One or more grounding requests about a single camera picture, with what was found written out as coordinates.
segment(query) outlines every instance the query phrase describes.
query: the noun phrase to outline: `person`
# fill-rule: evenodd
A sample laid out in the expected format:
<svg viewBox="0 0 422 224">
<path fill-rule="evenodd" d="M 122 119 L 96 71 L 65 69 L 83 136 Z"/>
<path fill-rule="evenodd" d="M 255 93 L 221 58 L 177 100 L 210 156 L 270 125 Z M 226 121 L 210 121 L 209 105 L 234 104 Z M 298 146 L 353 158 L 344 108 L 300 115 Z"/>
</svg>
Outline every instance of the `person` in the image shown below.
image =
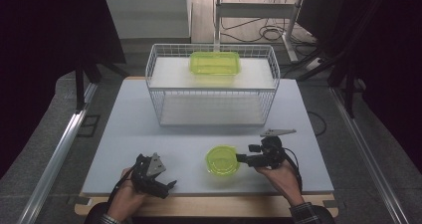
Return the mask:
<svg viewBox="0 0 422 224">
<path fill-rule="evenodd" d="M 334 223 L 331 214 L 324 207 L 314 206 L 304 201 L 295 171 L 286 160 L 275 169 L 269 169 L 267 167 L 256 167 L 255 169 L 257 172 L 266 176 L 274 188 L 288 200 L 295 223 Z M 101 224 L 123 223 L 124 220 L 130 218 L 140 208 L 145 197 L 145 193 L 137 193 L 135 191 L 130 178 L 128 178 L 115 195 L 108 211 L 106 212 L 104 205 L 93 207 L 87 217 L 88 222 L 86 220 L 85 223 L 98 223 L 92 222 L 94 219 L 100 219 Z"/>
</svg>

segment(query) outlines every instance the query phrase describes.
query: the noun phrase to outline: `dark sleeve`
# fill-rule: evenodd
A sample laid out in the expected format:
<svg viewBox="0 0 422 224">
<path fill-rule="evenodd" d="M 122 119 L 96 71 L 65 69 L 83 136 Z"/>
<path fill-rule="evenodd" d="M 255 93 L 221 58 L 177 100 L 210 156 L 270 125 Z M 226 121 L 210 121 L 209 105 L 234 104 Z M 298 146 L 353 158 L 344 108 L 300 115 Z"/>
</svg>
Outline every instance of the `dark sleeve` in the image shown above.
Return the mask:
<svg viewBox="0 0 422 224">
<path fill-rule="evenodd" d="M 326 208 L 313 206 L 310 202 L 290 208 L 296 224 L 335 223 Z"/>
</svg>

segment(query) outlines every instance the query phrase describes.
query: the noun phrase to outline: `person's left hand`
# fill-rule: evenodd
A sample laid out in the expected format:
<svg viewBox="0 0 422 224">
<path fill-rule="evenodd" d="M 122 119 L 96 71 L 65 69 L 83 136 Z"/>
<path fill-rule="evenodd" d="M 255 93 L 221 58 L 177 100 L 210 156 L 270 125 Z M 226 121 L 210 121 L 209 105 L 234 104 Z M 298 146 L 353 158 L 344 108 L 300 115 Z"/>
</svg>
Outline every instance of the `person's left hand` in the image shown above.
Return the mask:
<svg viewBox="0 0 422 224">
<path fill-rule="evenodd" d="M 124 176 L 128 171 L 129 168 L 126 168 L 121 176 Z M 131 217 L 139 209 L 140 205 L 142 205 L 143 199 L 146 196 L 145 193 L 136 192 L 130 177 L 131 174 L 119 188 L 107 212 L 109 217 L 119 222 Z"/>
</svg>

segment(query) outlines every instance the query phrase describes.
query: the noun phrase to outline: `person's right hand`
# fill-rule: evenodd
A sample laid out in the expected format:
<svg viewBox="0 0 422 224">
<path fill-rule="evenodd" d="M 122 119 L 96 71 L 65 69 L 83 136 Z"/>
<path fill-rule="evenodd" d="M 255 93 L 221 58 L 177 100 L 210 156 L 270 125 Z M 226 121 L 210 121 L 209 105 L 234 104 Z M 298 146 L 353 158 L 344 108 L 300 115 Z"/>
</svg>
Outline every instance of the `person's right hand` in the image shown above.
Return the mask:
<svg viewBox="0 0 422 224">
<path fill-rule="evenodd" d="M 270 180 L 271 184 L 282 193 L 291 206 L 297 206 L 305 202 L 299 190 L 295 171 L 287 160 L 275 169 L 267 167 L 255 167 L 255 169 Z"/>
</svg>

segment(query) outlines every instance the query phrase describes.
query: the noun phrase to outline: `white tabletop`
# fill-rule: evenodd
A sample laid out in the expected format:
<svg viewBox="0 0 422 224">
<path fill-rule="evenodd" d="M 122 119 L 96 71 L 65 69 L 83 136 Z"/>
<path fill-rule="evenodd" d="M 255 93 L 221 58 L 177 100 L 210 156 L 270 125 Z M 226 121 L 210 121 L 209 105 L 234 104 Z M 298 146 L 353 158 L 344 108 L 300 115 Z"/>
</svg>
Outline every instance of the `white tabletop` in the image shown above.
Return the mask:
<svg viewBox="0 0 422 224">
<path fill-rule="evenodd" d="M 268 128 L 297 130 L 280 136 L 300 165 L 304 194 L 333 192 L 317 139 L 296 81 L 281 80 L 267 123 L 263 127 L 163 127 L 158 124 L 144 80 L 125 80 L 105 127 L 82 192 L 110 194 L 121 171 L 137 156 L 159 154 L 167 170 L 157 177 L 164 184 L 177 180 L 173 195 L 251 195 L 275 193 L 266 178 L 242 163 L 230 177 L 207 171 L 205 155 L 219 144 L 252 154 L 248 144 L 260 144 Z"/>
</svg>

